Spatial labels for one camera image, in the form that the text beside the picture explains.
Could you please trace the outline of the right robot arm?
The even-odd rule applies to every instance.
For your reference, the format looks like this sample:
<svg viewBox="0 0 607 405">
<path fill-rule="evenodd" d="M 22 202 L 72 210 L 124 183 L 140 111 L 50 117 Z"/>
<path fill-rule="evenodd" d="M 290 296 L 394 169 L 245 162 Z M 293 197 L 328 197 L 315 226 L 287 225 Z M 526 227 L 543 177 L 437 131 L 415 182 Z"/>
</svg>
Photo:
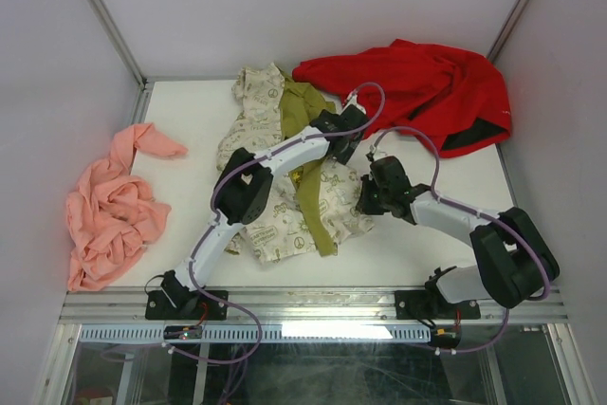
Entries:
<svg viewBox="0 0 607 405">
<path fill-rule="evenodd" d="M 424 305 L 445 317 L 463 302 L 492 300 L 505 309 L 542 301 L 560 266 L 527 212 L 487 212 L 441 196 L 433 185 L 411 183 L 394 156 L 367 155 L 357 209 L 389 213 L 413 226 L 440 231 L 472 249 L 471 267 L 437 268 L 424 284 Z"/>
</svg>

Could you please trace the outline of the cream green patterned jacket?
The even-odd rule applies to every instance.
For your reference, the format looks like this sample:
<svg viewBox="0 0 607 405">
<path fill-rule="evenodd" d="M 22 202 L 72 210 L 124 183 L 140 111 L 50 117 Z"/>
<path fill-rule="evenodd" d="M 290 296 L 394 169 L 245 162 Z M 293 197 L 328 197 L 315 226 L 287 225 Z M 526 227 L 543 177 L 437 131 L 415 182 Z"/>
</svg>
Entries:
<svg viewBox="0 0 607 405">
<path fill-rule="evenodd" d="M 301 132 L 333 101 L 310 83 L 297 83 L 275 64 L 244 66 L 232 87 L 241 108 L 219 142 L 216 167 L 244 147 L 257 152 Z M 259 263 L 278 263 L 304 253 L 331 256 L 351 236 L 373 227 L 357 208 L 361 182 L 357 171 L 329 158 L 306 163 L 274 178 L 264 212 L 233 236 L 225 251 L 251 254 Z"/>
</svg>

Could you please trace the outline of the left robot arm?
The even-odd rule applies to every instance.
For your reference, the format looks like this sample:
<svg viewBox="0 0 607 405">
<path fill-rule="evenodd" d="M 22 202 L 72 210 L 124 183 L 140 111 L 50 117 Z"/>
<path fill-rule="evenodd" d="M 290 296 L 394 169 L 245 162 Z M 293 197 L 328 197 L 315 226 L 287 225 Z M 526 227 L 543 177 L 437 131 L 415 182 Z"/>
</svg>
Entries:
<svg viewBox="0 0 607 405">
<path fill-rule="evenodd" d="M 208 281 L 234 235 L 264 212 L 274 179 L 327 157 L 347 163 L 371 123 L 362 107 L 348 104 L 339 114 L 323 110 L 301 132 L 274 146 L 233 152 L 213 188 L 208 227 L 179 266 L 162 275 L 166 307 L 178 318 L 191 317 L 199 304 L 195 291 Z"/>
</svg>

